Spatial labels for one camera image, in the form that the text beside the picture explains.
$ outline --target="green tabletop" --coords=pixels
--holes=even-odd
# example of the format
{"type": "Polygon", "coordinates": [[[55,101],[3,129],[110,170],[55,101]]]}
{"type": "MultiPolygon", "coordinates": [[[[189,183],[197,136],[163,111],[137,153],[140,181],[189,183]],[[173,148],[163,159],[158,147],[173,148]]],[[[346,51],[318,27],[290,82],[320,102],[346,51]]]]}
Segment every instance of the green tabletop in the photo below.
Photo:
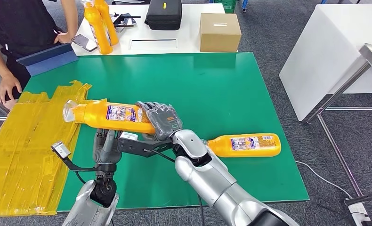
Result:
{"type": "MultiPolygon", "coordinates": [[[[282,151],[270,158],[222,158],[229,172],[251,195],[264,202],[308,199],[282,126],[252,53],[82,56],[77,62],[31,78],[26,91],[47,92],[78,80],[89,83],[88,99],[133,104],[172,104],[184,123],[200,138],[221,135],[276,133],[282,151]]],[[[73,162],[94,165],[96,129],[82,125],[73,162]]],[[[164,152],[172,156],[171,150],[164,152]]],[[[84,180],[94,173],[81,173],[84,180]]],[[[117,208],[159,208],[198,205],[196,192],[176,173],[174,164],[158,155],[123,154],[114,179],[117,208]]],[[[58,211],[70,210],[82,183],[69,172],[58,211]]]]}

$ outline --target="barcode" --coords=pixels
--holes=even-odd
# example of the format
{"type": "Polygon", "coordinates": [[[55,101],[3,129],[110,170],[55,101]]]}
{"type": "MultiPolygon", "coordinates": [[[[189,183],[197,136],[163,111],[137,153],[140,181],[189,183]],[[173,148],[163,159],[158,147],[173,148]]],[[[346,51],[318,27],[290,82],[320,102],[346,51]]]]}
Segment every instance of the barcode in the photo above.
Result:
{"type": "Polygon", "coordinates": [[[272,140],[272,136],[262,136],[263,140],[272,140]]]}

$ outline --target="person's arm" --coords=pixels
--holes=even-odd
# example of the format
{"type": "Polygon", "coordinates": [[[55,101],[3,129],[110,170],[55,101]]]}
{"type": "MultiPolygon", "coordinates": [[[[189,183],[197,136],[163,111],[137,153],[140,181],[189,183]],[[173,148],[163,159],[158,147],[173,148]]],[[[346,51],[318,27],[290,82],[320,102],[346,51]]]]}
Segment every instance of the person's arm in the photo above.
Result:
{"type": "Polygon", "coordinates": [[[75,0],[61,0],[61,5],[63,6],[65,20],[67,21],[67,32],[58,34],[54,43],[58,41],[61,43],[70,43],[78,31],[78,10],[75,0]]]}
{"type": "Polygon", "coordinates": [[[0,76],[2,78],[0,83],[0,102],[6,103],[5,95],[6,92],[10,99],[14,100],[13,97],[13,87],[17,87],[19,93],[22,92],[21,84],[17,78],[11,73],[11,71],[6,67],[6,64],[0,55],[0,76]]]}

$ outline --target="black case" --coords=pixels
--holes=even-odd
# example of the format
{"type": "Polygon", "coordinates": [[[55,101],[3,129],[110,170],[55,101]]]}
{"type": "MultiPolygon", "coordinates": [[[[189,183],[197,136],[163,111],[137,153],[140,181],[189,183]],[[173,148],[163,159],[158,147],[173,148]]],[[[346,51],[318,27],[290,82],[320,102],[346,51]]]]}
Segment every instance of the black case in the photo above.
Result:
{"type": "Polygon", "coordinates": [[[181,0],[151,0],[145,24],[151,30],[178,30],[181,19],[181,0]]]}

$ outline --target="cable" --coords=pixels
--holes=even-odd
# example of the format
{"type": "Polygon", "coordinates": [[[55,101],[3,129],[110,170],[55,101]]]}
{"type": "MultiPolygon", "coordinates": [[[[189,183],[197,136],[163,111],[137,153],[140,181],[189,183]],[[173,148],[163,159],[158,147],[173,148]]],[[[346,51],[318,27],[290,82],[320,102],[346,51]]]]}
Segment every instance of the cable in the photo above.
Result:
{"type": "Polygon", "coordinates": [[[335,186],[336,188],[338,188],[338,189],[340,189],[341,191],[343,191],[345,194],[347,194],[348,195],[348,197],[350,198],[350,199],[352,199],[352,197],[351,197],[351,195],[348,193],[348,192],[346,192],[346,190],[344,190],[344,189],[342,189],[341,187],[339,187],[338,185],[335,185],[335,184],[333,184],[332,182],[330,182],[330,181],[328,181],[328,180],[326,180],[325,178],[323,178],[323,177],[321,177],[319,174],[317,174],[308,164],[306,164],[306,163],[304,163],[304,162],[301,162],[301,161],[296,161],[297,163],[300,163],[300,164],[303,164],[303,165],[305,165],[305,166],[307,166],[315,175],[317,175],[320,179],[322,179],[323,181],[325,181],[326,183],[328,183],[328,184],[331,184],[331,185],[333,185],[333,186],[335,186]]]}
{"type": "Polygon", "coordinates": [[[199,194],[197,194],[197,196],[199,197],[199,204],[200,204],[200,210],[201,210],[201,222],[202,222],[202,226],[205,226],[205,222],[204,222],[204,211],[202,210],[201,197],[200,197],[199,194]]]}
{"type": "Polygon", "coordinates": [[[76,176],[78,177],[78,179],[82,182],[82,183],[86,183],[80,176],[79,176],[79,172],[78,171],[75,171],[75,174],[76,176]]]}
{"type": "Polygon", "coordinates": [[[170,157],[164,155],[164,154],[161,153],[161,152],[158,152],[158,151],[156,151],[156,150],[154,150],[154,149],[152,149],[151,151],[154,152],[154,153],[156,153],[156,154],[158,154],[158,155],[160,155],[160,156],[163,157],[163,158],[168,159],[168,160],[171,161],[171,162],[175,162],[175,160],[173,160],[172,158],[170,158],[170,157]]]}
{"type": "Polygon", "coordinates": [[[312,206],[319,206],[319,207],[322,207],[322,208],[325,209],[325,210],[328,210],[328,211],[330,211],[330,212],[337,213],[338,215],[341,215],[341,213],[339,213],[339,212],[337,212],[337,211],[335,211],[335,210],[332,210],[332,209],[330,209],[329,207],[325,207],[325,206],[323,206],[323,205],[321,205],[321,204],[318,204],[318,203],[311,203],[311,204],[308,206],[307,210],[305,210],[305,213],[304,213],[304,226],[307,225],[307,224],[306,224],[307,213],[308,213],[309,209],[311,209],[312,206]]]}
{"type": "Polygon", "coordinates": [[[351,216],[353,213],[359,213],[359,214],[365,215],[365,217],[368,217],[368,216],[369,216],[369,215],[367,215],[367,214],[360,213],[360,212],[352,212],[352,213],[350,213],[350,214],[345,215],[343,218],[339,219],[339,220],[337,221],[337,223],[339,223],[340,221],[342,221],[342,220],[346,219],[347,217],[351,216]]]}
{"type": "MultiPolygon", "coordinates": [[[[154,153],[156,153],[156,154],[158,154],[158,155],[160,155],[161,157],[163,157],[163,158],[165,158],[165,159],[171,161],[171,162],[175,162],[174,159],[172,159],[172,158],[170,158],[170,157],[168,157],[168,156],[166,156],[166,155],[164,155],[164,154],[162,154],[162,153],[160,153],[160,152],[158,152],[158,151],[156,151],[156,150],[151,150],[151,151],[154,152],[154,153]]],[[[203,209],[202,209],[201,197],[200,197],[199,194],[197,194],[197,196],[198,196],[198,198],[199,198],[199,204],[200,204],[200,210],[201,210],[201,222],[202,222],[202,226],[205,226],[205,222],[204,222],[204,211],[203,211],[203,209]]]]}

